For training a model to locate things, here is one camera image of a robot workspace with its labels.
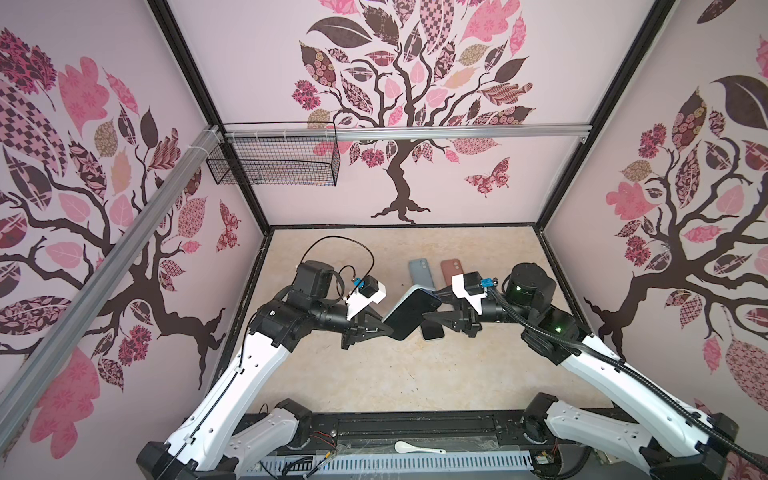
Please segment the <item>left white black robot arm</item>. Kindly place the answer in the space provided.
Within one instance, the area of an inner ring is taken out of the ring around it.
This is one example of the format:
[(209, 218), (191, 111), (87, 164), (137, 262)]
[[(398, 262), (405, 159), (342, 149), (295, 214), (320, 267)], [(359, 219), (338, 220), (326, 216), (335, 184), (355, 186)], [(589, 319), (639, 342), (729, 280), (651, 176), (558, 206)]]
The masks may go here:
[(167, 440), (143, 447), (137, 465), (145, 478), (238, 479), (268, 454), (304, 439), (311, 413), (292, 400), (238, 426), (270, 376), (313, 331), (340, 334), (343, 347), (391, 333), (372, 307), (386, 297), (385, 285), (366, 275), (350, 294), (331, 299), (339, 277), (319, 261), (297, 267), (292, 283), (252, 316), (239, 352), (200, 405)]

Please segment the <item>light blue phone case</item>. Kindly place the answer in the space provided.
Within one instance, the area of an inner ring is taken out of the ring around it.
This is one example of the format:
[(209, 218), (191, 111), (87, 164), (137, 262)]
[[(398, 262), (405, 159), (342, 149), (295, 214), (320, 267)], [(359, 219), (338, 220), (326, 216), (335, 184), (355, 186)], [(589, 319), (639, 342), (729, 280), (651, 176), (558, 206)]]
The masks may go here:
[(414, 285), (434, 290), (435, 284), (428, 261), (424, 258), (410, 260), (408, 270)]

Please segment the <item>pink phone case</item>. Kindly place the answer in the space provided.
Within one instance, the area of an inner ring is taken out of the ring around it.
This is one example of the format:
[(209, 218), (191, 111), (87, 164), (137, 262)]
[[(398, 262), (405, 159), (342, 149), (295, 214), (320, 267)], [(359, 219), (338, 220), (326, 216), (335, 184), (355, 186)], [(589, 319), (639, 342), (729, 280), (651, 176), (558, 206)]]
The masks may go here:
[(440, 268), (443, 279), (447, 286), (451, 286), (453, 284), (453, 278), (455, 276), (464, 274), (463, 265), (461, 261), (456, 258), (442, 260), (440, 263)]

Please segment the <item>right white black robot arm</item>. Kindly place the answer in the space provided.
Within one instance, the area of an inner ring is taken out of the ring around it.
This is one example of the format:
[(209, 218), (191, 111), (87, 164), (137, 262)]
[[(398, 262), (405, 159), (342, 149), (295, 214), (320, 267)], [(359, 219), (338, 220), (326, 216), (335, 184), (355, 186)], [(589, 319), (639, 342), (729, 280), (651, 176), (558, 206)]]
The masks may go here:
[(541, 357), (586, 381), (625, 414), (621, 420), (539, 393), (518, 423), (531, 443), (580, 443), (629, 463), (653, 479), (721, 479), (737, 425), (672, 396), (621, 360), (585, 324), (552, 304), (557, 283), (535, 263), (514, 266), (503, 280), (466, 273), (456, 260), (442, 266), (451, 305), (432, 320), (475, 336), (485, 323), (516, 323)]

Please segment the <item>black phone sideways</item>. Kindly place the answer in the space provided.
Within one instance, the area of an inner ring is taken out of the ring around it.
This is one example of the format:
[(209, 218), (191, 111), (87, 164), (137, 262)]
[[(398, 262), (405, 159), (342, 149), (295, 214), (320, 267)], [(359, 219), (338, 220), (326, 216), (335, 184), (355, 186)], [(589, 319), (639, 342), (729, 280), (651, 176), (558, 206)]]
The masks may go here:
[(432, 321), (424, 321), (420, 326), (420, 330), (422, 338), (425, 341), (432, 341), (445, 337), (443, 326)]

